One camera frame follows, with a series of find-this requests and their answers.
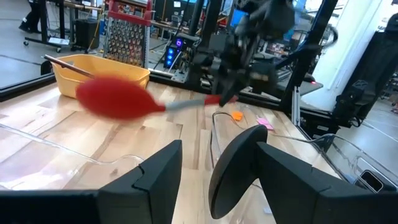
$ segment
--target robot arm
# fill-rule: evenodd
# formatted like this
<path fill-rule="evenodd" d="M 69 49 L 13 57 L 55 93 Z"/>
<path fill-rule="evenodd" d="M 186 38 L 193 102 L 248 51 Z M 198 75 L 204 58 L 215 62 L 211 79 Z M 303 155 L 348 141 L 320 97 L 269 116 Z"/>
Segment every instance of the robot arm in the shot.
<path fill-rule="evenodd" d="M 234 6 L 248 15 L 241 18 L 221 54 L 222 68 L 218 73 L 223 92 L 220 106 L 246 88 L 253 75 L 258 75 L 250 62 L 259 41 L 280 39 L 294 26 L 295 11 L 291 0 L 240 0 Z"/>

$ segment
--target red pegboard frame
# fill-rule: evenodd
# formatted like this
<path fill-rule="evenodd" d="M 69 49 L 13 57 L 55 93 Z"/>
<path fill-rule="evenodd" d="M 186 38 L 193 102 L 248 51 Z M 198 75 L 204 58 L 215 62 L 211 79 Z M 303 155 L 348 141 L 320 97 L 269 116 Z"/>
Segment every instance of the red pegboard frame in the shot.
<path fill-rule="evenodd" d="M 134 24 L 140 24 L 149 27 L 151 25 L 151 14 L 152 14 L 152 1 L 148 0 L 146 10 L 144 13 L 144 17 L 139 17 L 139 16 L 132 16 L 124 13 L 118 12 L 118 0 L 110 0 L 109 1 L 109 12 L 108 16 L 112 17 L 114 19 L 120 19 L 123 21 L 128 21 L 132 22 Z"/>

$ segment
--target white wall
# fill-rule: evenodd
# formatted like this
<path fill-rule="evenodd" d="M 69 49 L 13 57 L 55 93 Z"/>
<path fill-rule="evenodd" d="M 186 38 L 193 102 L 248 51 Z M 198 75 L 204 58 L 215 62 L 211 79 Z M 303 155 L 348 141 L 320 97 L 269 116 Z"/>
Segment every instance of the white wall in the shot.
<path fill-rule="evenodd" d="M 391 18 L 392 15 L 398 13 L 398 5 L 391 5 L 383 10 L 383 16 L 377 27 L 378 30 L 384 30 L 387 26 L 388 20 Z"/>
<path fill-rule="evenodd" d="M 376 31 L 386 0 L 349 0 L 336 28 L 337 43 L 325 50 L 313 76 L 323 88 L 302 97 L 302 100 L 321 110 L 331 111 L 336 96 L 340 95 L 363 52 Z"/>
<path fill-rule="evenodd" d="M 344 6 L 347 3 L 348 0 L 339 0 L 337 2 L 337 6 Z M 322 3 L 322 0 L 307 0 L 305 3 L 305 9 L 306 10 L 314 10 L 314 9 L 319 9 L 320 5 Z"/>

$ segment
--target person's legs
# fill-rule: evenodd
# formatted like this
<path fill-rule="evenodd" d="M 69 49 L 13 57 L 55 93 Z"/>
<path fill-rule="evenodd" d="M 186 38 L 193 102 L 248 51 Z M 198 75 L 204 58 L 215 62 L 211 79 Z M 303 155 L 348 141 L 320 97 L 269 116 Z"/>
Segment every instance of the person's legs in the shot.
<path fill-rule="evenodd" d="M 40 4 L 39 3 L 31 3 L 30 6 L 32 7 L 33 15 L 32 15 L 31 23 L 29 24 L 30 25 L 29 29 L 32 32 L 39 33 L 39 30 L 38 30 L 37 26 L 39 24 L 39 20 L 40 20 L 40 17 L 41 17 L 41 15 L 40 15 L 40 13 L 41 13 Z"/>
<path fill-rule="evenodd" d="M 19 26 L 19 28 L 25 32 L 31 32 L 29 27 L 31 26 L 31 22 L 32 22 L 32 19 L 35 14 L 35 12 L 33 11 L 33 7 L 32 7 L 33 3 L 30 2 L 29 0 L 28 0 L 28 3 L 30 5 L 30 12 L 26 15 L 25 18 L 22 19 L 22 22 Z"/>

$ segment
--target orange object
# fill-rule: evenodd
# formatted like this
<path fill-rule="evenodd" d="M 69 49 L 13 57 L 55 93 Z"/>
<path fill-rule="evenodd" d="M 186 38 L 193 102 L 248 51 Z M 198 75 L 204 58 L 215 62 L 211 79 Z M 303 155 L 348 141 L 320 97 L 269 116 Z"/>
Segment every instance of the orange object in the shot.
<path fill-rule="evenodd" d="M 234 118 L 235 121 L 240 121 L 243 118 L 243 113 L 240 111 L 234 111 L 232 112 L 232 117 Z"/>

